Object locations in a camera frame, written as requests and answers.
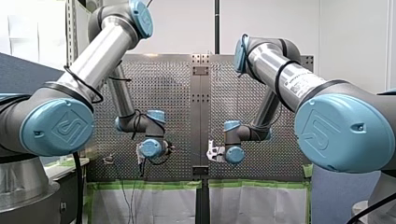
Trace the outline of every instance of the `vertical metal bar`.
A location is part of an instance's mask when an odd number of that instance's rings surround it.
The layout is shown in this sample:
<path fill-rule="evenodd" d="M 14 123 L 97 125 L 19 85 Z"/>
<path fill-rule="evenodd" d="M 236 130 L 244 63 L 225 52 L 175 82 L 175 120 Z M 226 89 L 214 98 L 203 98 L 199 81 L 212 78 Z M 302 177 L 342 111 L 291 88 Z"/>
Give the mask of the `vertical metal bar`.
<path fill-rule="evenodd" d="M 66 2 L 67 65 L 71 66 L 78 57 L 76 0 Z"/>
<path fill-rule="evenodd" d="M 215 54 L 220 54 L 220 0 L 215 0 Z"/>
<path fill-rule="evenodd" d="M 208 54 L 201 54 L 201 68 L 207 71 L 207 75 L 201 75 L 201 166 L 207 166 L 209 161 L 206 157 L 208 149 L 209 138 L 209 115 L 210 115 L 210 56 Z"/>
<path fill-rule="evenodd" d="M 210 117 L 210 56 L 208 54 L 201 55 L 201 67 L 207 74 L 201 75 L 201 166 L 208 166 L 209 160 L 206 157 L 209 141 L 209 117 Z M 210 223 L 210 201 L 209 201 L 209 183 L 208 175 L 201 175 L 202 187 L 201 194 L 201 224 Z"/>
<path fill-rule="evenodd" d="M 201 143 L 201 76 L 194 74 L 195 66 L 200 64 L 200 55 L 191 55 L 191 165 L 201 165 L 200 143 Z"/>

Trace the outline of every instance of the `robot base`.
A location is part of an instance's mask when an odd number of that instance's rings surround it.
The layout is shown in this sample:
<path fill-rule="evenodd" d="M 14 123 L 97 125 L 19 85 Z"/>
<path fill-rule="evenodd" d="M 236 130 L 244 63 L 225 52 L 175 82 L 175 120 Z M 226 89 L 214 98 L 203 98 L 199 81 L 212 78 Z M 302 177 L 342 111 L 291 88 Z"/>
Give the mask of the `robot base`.
<path fill-rule="evenodd" d="M 395 190 L 396 177 L 381 173 L 369 201 L 355 203 L 352 208 L 352 216 L 393 194 Z M 362 217 L 359 224 L 396 224 L 396 201 L 387 203 Z"/>
<path fill-rule="evenodd" d="M 0 222 L 61 223 L 61 191 L 39 158 L 0 164 Z"/>

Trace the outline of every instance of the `pegboard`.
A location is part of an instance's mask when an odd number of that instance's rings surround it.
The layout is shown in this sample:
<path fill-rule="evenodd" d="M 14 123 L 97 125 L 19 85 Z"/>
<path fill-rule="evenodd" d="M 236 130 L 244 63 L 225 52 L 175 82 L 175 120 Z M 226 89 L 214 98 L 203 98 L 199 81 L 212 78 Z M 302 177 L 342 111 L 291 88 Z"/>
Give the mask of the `pegboard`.
<path fill-rule="evenodd" d="M 313 57 L 302 56 L 302 65 L 312 70 Z M 214 55 L 211 58 L 211 112 L 209 138 L 223 145 L 223 124 L 228 119 L 240 119 L 249 124 L 262 102 L 266 86 L 233 70 L 233 56 Z M 309 160 L 298 147 L 293 130 L 294 113 L 282 108 L 279 120 L 272 126 L 269 141 L 242 142 L 246 157 L 236 166 L 209 163 L 209 178 L 248 178 L 283 181 L 304 179 L 303 164 Z"/>
<path fill-rule="evenodd" d="M 308 160 L 298 148 L 293 133 L 294 114 L 286 108 L 274 125 L 270 141 L 242 144 L 247 156 L 241 164 L 232 167 L 207 161 L 207 140 L 214 139 L 218 146 L 223 144 L 222 129 L 227 119 L 249 123 L 262 101 L 265 86 L 249 76 L 238 78 L 233 71 L 231 55 L 207 56 L 206 61 L 210 62 L 205 61 L 205 66 L 209 67 L 209 74 L 198 77 L 193 74 L 196 55 L 195 58 L 192 56 L 126 55 L 123 59 L 125 76 L 132 80 L 128 87 L 135 108 L 164 110 L 165 138 L 177 147 L 167 163 L 161 166 L 147 163 L 146 179 L 191 180 L 194 179 L 192 166 L 200 163 L 209 166 L 209 178 L 301 181 L 304 178 L 302 165 Z M 313 57 L 303 56 L 302 65 L 312 70 Z M 196 104 L 198 92 L 205 97 L 208 109 L 203 109 L 203 103 Z M 135 147 L 143 141 L 144 135 L 139 133 L 135 140 L 131 140 L 130 133 L 116 131 L 114 119 L 117 114 L 107 85 L 102 94 L 105 101 L 95 106 L 94 141 L 87 149 L 87 156 L 92 160 L 88 180 L 138 178 Z M 116 165 L 103 164 L 102 159 L 110 154 L 114 155 Z"/>
<path fill-rule="evenodd" d="M 125 76 L 136 109 L 165 111 L 165 139 L 177 146 L 170 159 L 161 166 L 146 164 L 147 180 L 183 180 L 191 176 L 191 56 L 126 55 L 122 61 Z M 107 85 L 102 89 L 105 100 L 95 107 L 96 131 L 94 146 L 90 149 L 92 162 L 89 181 L 133 179 L 139 177 L 136 144 L 144 140 L 138 133 L 116 131 L 117 117 Z M 104 165 L 103 158 L 113 154 L 115 165 Z"/>

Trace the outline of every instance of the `black hose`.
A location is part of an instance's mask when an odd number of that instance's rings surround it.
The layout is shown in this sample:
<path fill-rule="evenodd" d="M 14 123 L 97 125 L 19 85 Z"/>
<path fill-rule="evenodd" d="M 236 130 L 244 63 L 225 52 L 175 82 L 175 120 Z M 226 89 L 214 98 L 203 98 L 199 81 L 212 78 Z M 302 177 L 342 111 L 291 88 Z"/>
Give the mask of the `black hose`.
<path fill-rule="evenodd" d="M 359 212 L 356 216 L 351 218 L 346 224 L 357 223 L 361 217 L 366 216 L 367 214 L 373 212 L 375 209 L 377 209 L 387 203 L 390 203 L 395 199 L 396 199 L 396 193 L 393 193 L 393 194 L 389 195 L 388 197 L 386 197 L 385 199 L 379 201 L 378 203 L 375 203 L 375 204 L 371 205 L 370 207 L 364 209 L 363 211 Z"/>
<path fill-rule="evenodd" d="M 78 195 L 78 204 L 77 204 L 77 217 L 76 217 L 76 224 L 82 223 L 82 206 L 84 201 L 84 183 L 82 182 L 82 169 L 81 163 L 79 162 L 79 155 L 78 152 L 73 153 L 73 158 L 76 164 L 76 172 L 77 172 L 77 195 Z"/>

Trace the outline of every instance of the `sticker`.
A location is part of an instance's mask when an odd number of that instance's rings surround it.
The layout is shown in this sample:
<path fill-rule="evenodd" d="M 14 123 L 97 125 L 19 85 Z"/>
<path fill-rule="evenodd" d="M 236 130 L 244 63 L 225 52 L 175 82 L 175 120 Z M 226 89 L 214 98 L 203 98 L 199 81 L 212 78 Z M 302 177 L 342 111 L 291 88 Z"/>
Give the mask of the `sticker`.
<path fill-rule="evenodd" d="M 316 86 L 325 83 L 326 80 L 312 73 L 301 73 L 289 77 L 285 82 L 285 87 L 289 89 L 298 98 L 303 97 Z"/>

